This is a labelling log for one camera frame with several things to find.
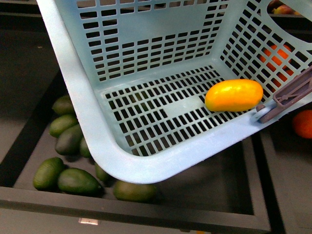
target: plastic basket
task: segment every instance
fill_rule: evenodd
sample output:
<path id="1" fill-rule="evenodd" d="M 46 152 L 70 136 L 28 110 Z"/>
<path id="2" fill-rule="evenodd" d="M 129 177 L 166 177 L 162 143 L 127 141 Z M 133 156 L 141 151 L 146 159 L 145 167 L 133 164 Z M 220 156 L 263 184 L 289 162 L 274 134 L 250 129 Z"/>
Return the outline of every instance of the plastic basket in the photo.
<path id="1" fill-rule="evenodd" d="M 288 77 L 282 87 L 310 66 L 311 43 L 277 26 L 269 2 L 38 0 L 94 160 L 118 179 L 158 182 L 310 102 L 308 95 L 266 124 L 252 121 L 255 110 L 204 105 L 211 86 L 235 78 L 261 83 L 266 103 L 278 90 L 277 73 Z M 310 0 L 283 2 L 312 20 Z M 263 53 L 285 43 L 292 47 L 287 60 Z M 273 72 L 260 55 L 282 65 Z"/>

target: basket grid bottom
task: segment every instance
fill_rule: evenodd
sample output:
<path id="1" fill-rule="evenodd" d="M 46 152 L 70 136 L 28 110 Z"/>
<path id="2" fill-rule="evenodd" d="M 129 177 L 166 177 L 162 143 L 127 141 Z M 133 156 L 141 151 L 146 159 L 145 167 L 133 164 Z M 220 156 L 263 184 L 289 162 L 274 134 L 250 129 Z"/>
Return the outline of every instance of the basket grid bottom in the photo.
<path id="1" fill-rule="evenodd" d="M 245 113 L 207 110 L 205 95 L 221 81 L 208 65 L 106 93 L 118 144 L 131 154 L 150 156 Z"/>

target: yellow mango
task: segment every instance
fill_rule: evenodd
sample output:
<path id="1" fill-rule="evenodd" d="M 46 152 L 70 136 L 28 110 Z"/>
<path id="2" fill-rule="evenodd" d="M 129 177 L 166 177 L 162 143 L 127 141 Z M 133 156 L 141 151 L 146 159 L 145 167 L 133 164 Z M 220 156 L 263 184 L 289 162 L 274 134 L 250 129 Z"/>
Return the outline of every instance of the yellow mango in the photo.
<path id="1" fill-rule="evenodd" d="M 262 86 L 250 79 L 232 79 L 215 84 L 205 97 L 210 111 L 247 111 L 262 99 Z"/>

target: orange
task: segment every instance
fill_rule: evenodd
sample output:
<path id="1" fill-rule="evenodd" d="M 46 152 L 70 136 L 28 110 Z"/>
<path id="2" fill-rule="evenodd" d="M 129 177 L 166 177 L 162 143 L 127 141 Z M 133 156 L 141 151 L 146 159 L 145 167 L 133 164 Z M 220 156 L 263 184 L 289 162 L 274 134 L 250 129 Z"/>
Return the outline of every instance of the orange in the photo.
<path id="1" fill-rule="evenodd" d="M 287 71 L 285 71 L 285 72 L 286 72 L 288 75 L 290 75 L 290 76 L 293 74 L 293 71 L 292 71 L 292 70 L 287 70 Z M 284 76 L 284 74 L 278 73 L 277 76 L 278 76 L 283 82 L 287 81 L 287 77 Z M 281 83 L 280 83 L 277 79 L 275 79 L 275 78 L 272 79 L 272 82 L 273 82 L 273 84 L 275 84 L 278 88 L 281 86 Z"/>
<path id="2" fill-rule="evenodd" d="M 215 84 L 205 97 L 210 111 L 247 111 L 262 99 L 262 86 L 250 79 L 232 79 Z"/>
<path id="3" fill-rule="evenodd" d="M 288 47 L 287 45 L 284 45 L 284 47 L 288 50 L 288 51 L 292 51 L 291 50 L 291 48 L 290 47 Z M 273 50 L 276 50 L 276 48 L 277 48 L 277 46 L 276 45 L 272 45 L 271 46 L 271 49 L 273 49 Z M 271 52 L 268 50 L 268 49 L 265 49 L 264 51 L 263 51 L 267 56 L 270 56 L 271 55 Z M 282 50 L 282 49 L 279 49 L 278 51 L 277 51 L 277 53 L 283 58 L 283 59 L 287 59 L 288 57 L 289 57 L 289 55 L 287 54 L 287 52 L 285 52 L 284 50 Z M 266 59 L 263 57 L 263 56 L 260 56 L 259 57 L 259 59 L 261 60 L 261 62 L 265 62 L 266 61 Z M 267 67 L 271 70 L 271 71 L 275 71 L 276 70 L 276 65 L 277 66 L 280 66 L 281 64 L 282 64 L 282 61 L 278 58 L 278 57 L 276 57 L 276 56 L 273 56 L 272 58 L 271 58 L 271 60 L 274 62 L 273 64 L 272 63 L 270 63 L 270 62 L 268 62 L 267 63 Z"/>
<path id="4" fill-rule="evenodd" d="M 299 112 L 292 118 L 294 132 L 302 138 L 312 138 L 312 110 Z"/>

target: basket handle hole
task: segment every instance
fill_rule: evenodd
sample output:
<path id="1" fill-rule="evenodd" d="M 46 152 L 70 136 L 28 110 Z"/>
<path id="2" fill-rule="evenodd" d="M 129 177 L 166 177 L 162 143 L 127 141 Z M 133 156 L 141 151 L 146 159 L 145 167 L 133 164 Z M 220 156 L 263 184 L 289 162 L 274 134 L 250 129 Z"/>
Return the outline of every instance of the basket handle hole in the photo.
<path id="1" fill-rule="evenodd" d="M 288 34 L 302 41 L 312 43 L 312 37 L 302 33 L 312 28 L 312 22 L 279 0 L 272 0 L 267 12 L 272 20 Z"/>

